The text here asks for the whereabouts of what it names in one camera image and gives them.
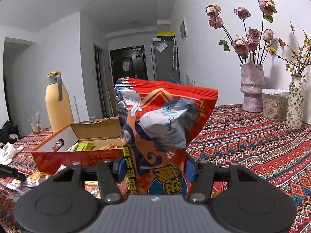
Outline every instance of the gray refrigerator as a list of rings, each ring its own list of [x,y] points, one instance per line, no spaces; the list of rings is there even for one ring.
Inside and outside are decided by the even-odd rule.
[[[163,52],[157,50],[157,46],[161,44],[160,41],[151,42],[151,54],[153,63],[153,72],[155,81],[172,81],[175,80],[180,83],[178,57],[175,57],[174,70],[173,66],[173,41],[165,41],[167,47]]]

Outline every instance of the thermos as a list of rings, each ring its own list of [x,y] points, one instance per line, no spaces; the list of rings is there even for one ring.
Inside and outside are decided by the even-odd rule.
[[[48,74],[45,103],[52,132],[55,133],[66,125],[73,123],[69,95],[62,82],[60,71]]]

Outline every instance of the snack bag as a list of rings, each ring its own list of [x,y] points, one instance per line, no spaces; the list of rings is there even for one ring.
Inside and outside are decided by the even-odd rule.
[[[186,195],[186,146],[205,125],[218,91],[126,78],[115,92],[128,193]]]

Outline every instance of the open cardboard box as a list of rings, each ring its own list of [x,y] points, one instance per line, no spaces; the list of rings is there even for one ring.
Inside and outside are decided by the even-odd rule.
[[[53,145],[61,142],[57,150]],[[75,143],[91,142],[91,151],[66,152]],[[83,166],[95,166],[105,159],[116,160],[122,148],[98,150],[106,145],[122,146],[122,132],[118,118],[108,118],[94,123],[74,123],[65,126],[48,139],[36,146],[31,154],[40,172],[54,174],[60,165],[69,166],[80,162]]]

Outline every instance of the flower vase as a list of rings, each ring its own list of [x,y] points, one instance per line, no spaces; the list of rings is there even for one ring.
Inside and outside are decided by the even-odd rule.
[[[298,130],[301,128],[304,110],[304,87],[301,77],[292,76],[289,87],[286,126]]]
[[[241,64],[241,92],[244,93],[243,110],[262,112],[263,67],[259,64]]]

